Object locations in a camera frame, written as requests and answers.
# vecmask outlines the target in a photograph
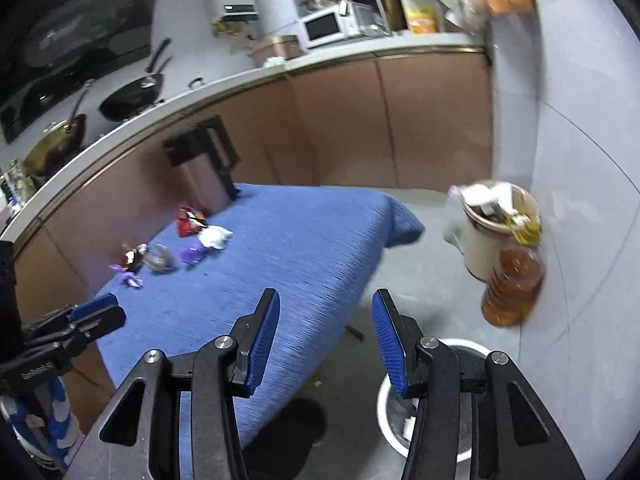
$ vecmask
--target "patterned fabric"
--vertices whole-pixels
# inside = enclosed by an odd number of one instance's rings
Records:
[[[240,198],[209,219],[233,232],[223,251],[196,267],[155,276],[134,290],[117,278],[112,292],[127,314],[123,328],[100,339],[116,384],[142,354],[167,355],[200,348],[227,334],[239,316],[254,311],[265,288],[280,293],[280,322],[264,379],[251,399],[236,400],[242,443],[291,399],[335,345],[353,315],[385,247],[411,244],[424,226],[401,203],[369,189],[239,186]],[[190,245],[175,223],[153,242],[174,254]],[[191,466],[189,400],[180,418],[182,469]]]
[[[57,456],[69,465],[82,444],[84,435],[80,431],[78,420],[69,409],[69,399],[66,396],[64,384],[60,379],[55,379],[36,389],[36,395],[49,419],[47,429],[52,440],[49,442],[48,450],[42,449],[30,430],[30,424],[33,424],[34,421],[36,421],[36,425],[41,424],[42,420],[30,415],[18,400],[2,396],[0,402],[7,415],[7,420],[24,440],[42,454],[49,457]]]

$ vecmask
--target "blue gripper pad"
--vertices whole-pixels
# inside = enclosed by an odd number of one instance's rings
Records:
[[[244,385],[251,395],[254,394],[255,389],[262,382],[279,319],[280,295],[277,291],[274,291],[267,307],[267,312],[264,314],[260,328],[255,335],[254,344],[249,350],[248,371]]]
[[[66,318],[69,323],[74,323],[83,317],[90,316],[91,314],[95,314],[96,312],[100,312],[105,308],[109,308],[110,306],[116,306],[118,304],[118,298],[116,298],[113,294],[103,294],[94,300],[87,301],[87,303],[83,303],[82,305],[78,305],[71,310],[69,314],[67,314]]]
[[[371,301],[371,313],[373,323],[376,326],[376,334],[378,336],[378,345],[385,361],[386,371],[389,374],[391,385],[396,389],[398,395],[402,398],[409,389],[409,383],[406,376],[405,359],[406,355],[402,348],[400,336],[396,331],[396,327],[392,323],[392,316],[397,320],[396,323],[402,324],[398,311],[391,297],[386,290],[378,290]]]

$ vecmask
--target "white microwave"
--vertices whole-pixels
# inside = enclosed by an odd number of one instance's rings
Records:
[[[359,36],[359,26],[366,27],[374,23],[373,8],[349,2],[347,15],[341,16],[338,5],[334,5],[300,18],[300,23],[306,33],[306,47],[314,48]]]

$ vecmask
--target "blue and white cable wrap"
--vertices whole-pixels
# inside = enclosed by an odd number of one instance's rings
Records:
[[[43,455],[51,457],[53,454],[65,465],[69,465],[82,444],[84,435],[80,431],[78,420],[71,413],[65,386],[60,379],[56,378],[38,387],[36,395],[49,419],[47,429],[52,440],[49,441],[48,450],[42,449],[30,429],[30,427],[42,427],[44,422],[27,412],[23,403],[9,396],[1,396],[3,414],[21,437],[20,442],[27,452],[30,450],[25,446],[25,441]]]

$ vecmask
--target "white countertop edge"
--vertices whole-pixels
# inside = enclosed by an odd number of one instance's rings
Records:
[[[255,83],[261,79],[267,79],[285,72],[299,70],[315,64],[340,59],[343,57],[357,56],[370,52],[384,52],[385,50],[397,50],[402,48],[415,48],[424,46],[482,46],[482,40],[468,34],[405,34],[392,38],[379,38],[365,40],[357,43],[338,45],[315,50],[305,56],[287,61],[280,66],[270,68],[256,68],[241,72],[229,77],[213,81],[199,88],[184,92],[167,100],[164,104],[151,108],[130,121],[121,124],[116,129],[89,146],[84,152],[70,161],[62,168],[54,178],[50,179],[34,197],[27,202],[18,213],[9,227],[2,233],[0,240],[16,241],[18,236],[33,222],[40,211],[53,200],[66,186],[90,168],[103,156],[115,149],[121,143],[136,133],[152,126],[165,117],[196,104],[207,98],[222,94],[233,88]]]

